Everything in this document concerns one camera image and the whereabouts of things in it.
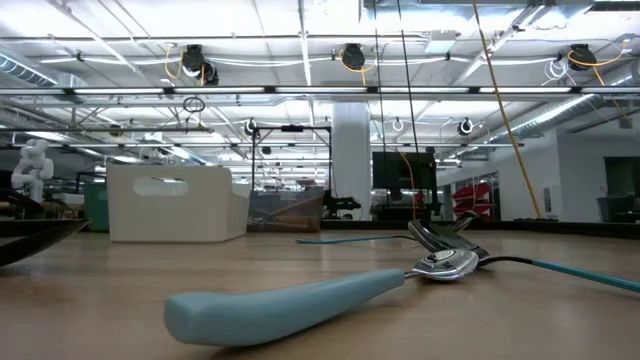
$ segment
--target yellow cable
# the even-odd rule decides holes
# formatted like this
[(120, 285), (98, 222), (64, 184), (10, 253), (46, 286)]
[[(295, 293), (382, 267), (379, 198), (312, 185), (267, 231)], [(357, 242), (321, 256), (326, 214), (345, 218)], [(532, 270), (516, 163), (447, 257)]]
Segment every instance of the yellow cable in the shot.
[[(171, 48), (173, 47), (173, 45), (169, 45), (169, 49), (167, 49), (167, 55), (165, 56), (165, 60), (169, 60), (169, 54), (171, 53)], [(184, 56), (184, 50), (182, 52), (180, 52), (180, 63), (178, 64), (178, 73), (177, 74), (172, 74), (171, 71), (169, 71), (169, 62), (166, 61), (164, 63), (164, 71), (167, 73), (167, 76), (169, 76), (172, 79), (176, 79), (180, 76), (180, 74), (182, 73), (182, 57)]]
[(480, 26), (480, 15), (478, 14), (477, 0), (473, 0), (473, 12), (476, 17), (476, 22), (478, 23), (478, 31), (480, 32), (480, 37), (482, 38), (482, 48), (484, 50), (484, 56), (487, 61), (487, 66), (489, 67), (489, 73), (491, 74), (491, 82), (493, 83), (493, 87), (496, 92), (496, 97), (498, 98), (498, 105), (500, 106), (500, 113), (502, 114), (502, 120), (504, 120), (504, 126), (507, 128), (507, 134), (509, 134), (511, 145), (513, 145), (513, 150), (516, 153), (516, 158), (518, 159), (518, 164), (520, 165), (520, 170), (522, 171), (522, 176), (524, 177), (524, 181), (527, 184), (527, 189), (529, 190), (529, 196), (531, 196), (531, 202), (533, 203), (533, 208), (536, 212), (536, 216), (538, 218), (542, 218), (542, 213), (540, 212), (540, 207), (538, 206), (538, 200), (536, 200), (536, 195), (533, 191), (531, 180), (529, 179), (529, 175), (527, 174), (527, 168), (525, 167), (524, 161), (522, 160), (522, 156), (520, 155), (520, 150), (518, 149), (518, 143), (516, 142), (516, 139), (513, 136), (513, 132), (511, 131), (511, 123), (509, 121), (509, 118), (507, 117), (506, 111), (504, 110), (504, 105), (502, 103), (502, 96), (500, 95), (500, 90), (498, 89), (498, 83), (496, 81), (496, 74), (493, 71), (493, 65), (491, 65), (491, 56), (489, 55), (489, 49), (487, 49), (487, 41), (485, 40), (484, 32), (482, 31), (482, 26)]
[(338, 60), (340, 60), (340, 64), (342, 64), (342, 66), (351, 71), (351, 72), (359, 72), (360, 74), (362, 74), (362, 85), (367, 85), (367, 80), (365, 79), (365, 74), (367, 71), (373, 69), (374, 66), (376, 66), (376, 63), (374, 62), (373, 64), (371, 64), (371, 66), (369, 66), (366, 69), (360, 69), (360, 70), (353, 70), (351, 68), (349, 68), (347, 65), (344, 64), (344, 62), (342, 61), (342, 53), (344, 53), (344, 50), (340, 50), (340, 52), (338, 53)]
[[(400, 154), (400, 156), (402, 156), (402, 159), (404, 159), (404, 162), (407, 164), (407, 167), (409, 168), (409, 179), (411, 180), (411, 190), (414, 190), (416, 188), (416, 186), (413, 183), (413, 170), (411, 170), (411, 164), (409, 163), (409, 160), (407, 160), (407, 157), (404, 156), (403, 153), (398, 151), (398, 154)], [(413, 205), (411, 206), (411, 208), (413, 209), (413, 220), (416, 219), (416, 197), (412, 196), (411, 197), (412, 203)]]
[(578, 60), (575, 60), (574, 58), (572, 58), (572, 57), (571, 57), (571, 54), (573, 54), (574, 52), (575, 52), (575, 51), (571, 50), (571, 51), (569, 51), (569, 53), (567, 54), (567, 57), (569, 58), (569, 60), (571, 60), (572, 62), (574, 62), (574, 63), (576, 63), (576, 64), (580, 64), (580, 65), (582, 65), (582, 66), (591, 66), (591, 67), (594, 67), (594, 66), (604, 66), (604, 65), (607, 65), (607, 64), (614, 63), (614, 62), (616, 62), (616, 61), (620, 60), (620, 58), (621, 58), (621, 57), (622, 57), (622, 55), (624, 54), (624, 52), (623, 52), (623, 51), (620, 51), (620, 54), (618, 54), (618, 56), (616, 56), (614, 59), (611, 59), (611, 60), (608, 60), (608, 61), (605, 61), (605, 62), (601, 62), (601, 63), (585, 63), (585, 62), (578, 61)]
[[(600, 81), (600, 84), (602, 84), (602, 86), (606, 86), (604, 83), (604, 80), (602, 79), (602, 76), (600, 76), (600, 71), (598, 71), (598, 68), (593, 67), (593, 72), (596, 73), (596, 77), (598, 78), (598, 80)], [(616, 99), (613, 99), (613, 103), (616, 106), (616, 108), (618, 109), (618, 112), (620, 112), (620, 114), (622, 115), (622, 117), (627, 120), (629, 122), (629, 124), (633, 125), (633, 120), (631, 120), (631, 118), (629, 117), (629, 115), (627, 115), (627, 113), (622, 110), (622, 108), (620, 107), (620, 104), (618, 104), (618, 102), (616, 101)]]

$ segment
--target white column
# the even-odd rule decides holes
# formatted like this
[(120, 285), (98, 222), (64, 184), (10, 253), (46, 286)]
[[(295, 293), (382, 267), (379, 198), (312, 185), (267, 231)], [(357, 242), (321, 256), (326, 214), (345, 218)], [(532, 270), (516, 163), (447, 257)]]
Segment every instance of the white column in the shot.
[(353, 220), (369, 220), (371, 204), (371, 151), (369, 148), (369, 110), (366, 103), (333, 104), (334, 196), (353, 196), (362, 209), (342, 210)]

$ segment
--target hanging wire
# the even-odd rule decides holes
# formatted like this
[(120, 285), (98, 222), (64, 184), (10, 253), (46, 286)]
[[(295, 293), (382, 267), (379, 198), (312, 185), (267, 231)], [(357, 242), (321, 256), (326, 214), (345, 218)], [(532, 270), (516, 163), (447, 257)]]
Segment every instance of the hanging wire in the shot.
[[(409, 95), (409, 110), (411, 111), (411, 129), (413, 130), (413, 141), (416, 147), (416, 162), (418, 163), (418, 165), (421, 165), (420, 162), (420, 150), (418, 149), (418, 135), (416, 133), (416, 119), (415, 119), (415, 115), (413, 112), (413, 94), (411, 93), (411, 77), (409, 76), (409, 63), (407, 62), (407, 43), (405, 41), (404, 38), (404, 29), (402, 27), (402, 10), (400, 10), (400, 0), (396, 1), (397, 5), (398, 5), (398, 17), (400, 19), (400, 36), (402, 38), (402, 51), (404, 52), (404, 61), (405, 61), (405, 73), (407, 76), (407, 94)], [(411, 186), (415, 189), (415, 186), (413, 184), (413, 175), (412, 175), (412, 171), (411, 171), (411, 164), (408, 164), (409, 166), (409, 172), (411, 175)], [(421, 184), (418, 184), (418, 190), (420, 192), (422, 192), (422, 188), (421, 188)], [(412, 195), (413, 198), (413, 218), (414, 220), (416, 219), (416, 214), (415, 214), (415, 196)]]
[[(379, 42), (378, 42), (378, 9), (376, 8), (376, 1), (373, 2), (373, 18), (376, 22), (375, 27), (375, 37), (376, 37), (376, 63), (380, 64), (380, 51), (379, 51)], [(378, 75), (378, 87), (382, 86), (382, 79), (380, 75), (380, 68), (376, 71)], [(384, 110), (382, 107), (382, 91), (378, 91), (380, 95), (380, 125), (382, 127), (382, 161), (384, 162), (384, 191), (385, 191), (385, 200), (387, 206), (389, 205), (389, 194), (387, 193), (387, 189), (389, 188), (389, 178), (387, 177), (387, 135), (384, 129)]]

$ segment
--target light blue fork handle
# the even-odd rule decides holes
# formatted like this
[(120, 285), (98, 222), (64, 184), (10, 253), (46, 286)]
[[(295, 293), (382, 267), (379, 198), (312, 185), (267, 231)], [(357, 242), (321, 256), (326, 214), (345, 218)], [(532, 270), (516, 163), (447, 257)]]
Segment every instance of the light blue fork handle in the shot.
[(399, 269), (379, 270), (251, 294), (182, 293), (164, 309), (169, 333), (188, 344), (248, 346), (328, 320), (404, 284)]
[(569, 266), (548, 263), (546, 261), (532, 260), (532, 264), (545, 269), (558, 271), (561, 273), (581, 277), (583, 279), (588, 279), (588, 280), (596, 281), (602, 284), (607, 284), (607, 285), (611, 285), (611, 286), (615, 286), (622, 289), (640, 293), (640, 283), (637, 283), (634, 281), (619, 279), (617, 277), (599, 274), (596, 272), (591, 272), (591, 271), (582, 270), (582, 269), (576, 269)]

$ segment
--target teal container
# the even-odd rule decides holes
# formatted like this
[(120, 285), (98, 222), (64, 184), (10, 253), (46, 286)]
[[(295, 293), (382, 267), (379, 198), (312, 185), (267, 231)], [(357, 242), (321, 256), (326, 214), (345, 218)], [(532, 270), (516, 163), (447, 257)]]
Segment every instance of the teal container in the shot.
[(84, 209), (86, 217), (91, 219), (89, 230), (109, 232), (109, 202), (107, 184), (84, 184)]

